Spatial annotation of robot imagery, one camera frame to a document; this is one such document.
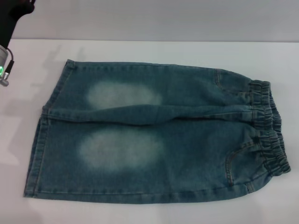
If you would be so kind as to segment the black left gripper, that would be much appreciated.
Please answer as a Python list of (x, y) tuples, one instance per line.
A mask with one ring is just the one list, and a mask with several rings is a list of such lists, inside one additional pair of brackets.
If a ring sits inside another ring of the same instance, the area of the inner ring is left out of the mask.
[(18, 20), (35, 9), (35, 0), (0, 0), (0, 45), (8, 47)]

